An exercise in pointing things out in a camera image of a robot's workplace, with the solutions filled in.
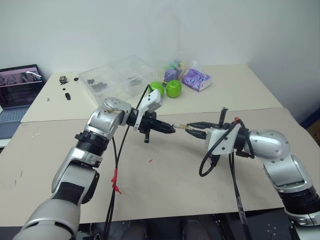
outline green apple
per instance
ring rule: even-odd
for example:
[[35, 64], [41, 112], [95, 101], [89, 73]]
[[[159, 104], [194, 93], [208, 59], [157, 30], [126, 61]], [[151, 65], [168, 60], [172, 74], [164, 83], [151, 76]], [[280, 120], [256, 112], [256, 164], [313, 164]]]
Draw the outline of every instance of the green apple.
[[177, 98], [181, 94], [182, 86], [178, 80], [171, 80], [166, 84], [166, 94], [170, 98]]
[[160, 92], [161, 97], [165, 94], [165, 87], [163, 86], [162, 82], [153, 81], [150, 83], [150, 86], [153, 90], [157, 89]]

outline screen display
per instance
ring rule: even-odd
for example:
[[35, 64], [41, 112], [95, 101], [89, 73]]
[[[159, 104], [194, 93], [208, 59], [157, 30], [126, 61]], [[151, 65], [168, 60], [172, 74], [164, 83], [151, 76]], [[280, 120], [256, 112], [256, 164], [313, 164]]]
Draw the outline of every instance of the screen display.
[[36, 67], [0, 70], [0, 105], [3, 109], [31, 105], [43, 86]]

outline plastic storage box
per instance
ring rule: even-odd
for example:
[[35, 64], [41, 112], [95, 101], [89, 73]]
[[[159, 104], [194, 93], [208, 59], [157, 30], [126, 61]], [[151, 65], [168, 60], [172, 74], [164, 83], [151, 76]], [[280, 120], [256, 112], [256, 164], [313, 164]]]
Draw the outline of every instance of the plastic storage box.
[[125, 101], [141, 94], [154, 72], [141, 58], [129, 56], [80, 73], [79, 78], [101, 105], [107, 97]]

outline beige tabletop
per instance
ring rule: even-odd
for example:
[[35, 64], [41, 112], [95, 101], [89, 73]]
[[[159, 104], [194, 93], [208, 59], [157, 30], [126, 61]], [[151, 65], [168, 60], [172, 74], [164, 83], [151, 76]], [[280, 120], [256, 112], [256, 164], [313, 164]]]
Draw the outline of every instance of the beige tabletop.
[[[247, 64], [206, 66], [204, 70], [212, 76], [210, 87], [197, 92], [182, 84], [181, 96], [165, 95], [157, 114], [210, 113], [219, 112], [222, 107], [232, 111], [282, 107]], [[69, 82], [60, 85], [60, 76], [66, 76]], [[21, 122], [87, 119], [98, 105], [84, 84], [74, 81], [76, 76], [72, 72], [54, 73]], [[66, 99], [65, 93], [70, 94], [71, 100]], [[140, 97], [123, 100], [136, 106]]]
[[[240, 117], [249, 129], [281, 131], [291, 144], [291, 153], [303, 162], [320, 192], [320, 149], [286, 109], [229, 111], [226, 121], [231, 122], [234, 117]], [[217, 123], [218, 118], [218, 112], [159, 117], [171, 124]], [[19, 126], [0, 154], [0, 226], [22, 226], [35, 208], [51, 196], [52, 179], [86, 121], [25, 122]], [[119, 127], [115, 134], [118, 146], [124, 130]], [[183, 130], [174, 134], [152, 131], [150, 143], [143, 140], [141, 133], [129, 131], [119, 161], [117, 184], [122, 194], [115, 198], [114, 221], [237, 211], [226, 156], [221, 157], [211, 174], [200, 177], [200, 162], [207, 151], [204, 140]], [[94, 197], [81, 207], [81, 223], [105, 220], [114, 162], [109, 145], [97, 169], [100, 180]], [[235, 171], [245, 210], [283, 206], [258, 159], [236, 157]]]

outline red zip tie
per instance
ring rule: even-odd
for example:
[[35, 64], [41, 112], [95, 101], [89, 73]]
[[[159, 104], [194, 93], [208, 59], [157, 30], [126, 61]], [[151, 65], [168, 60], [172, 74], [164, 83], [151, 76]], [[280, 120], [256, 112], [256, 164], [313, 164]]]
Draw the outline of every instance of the red zip tie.
[[113, 183], [113, 184], [112, 184], [112, 188], [113, 188], [116, 192], [122, 194], [122, 193], [120, 192], [118, 186], [117, 186], [117, 177], [118, 177], [118, 169], [115, 168], [115, 169], [114, 169], [113, 178], [111, 179], [111, 182]]

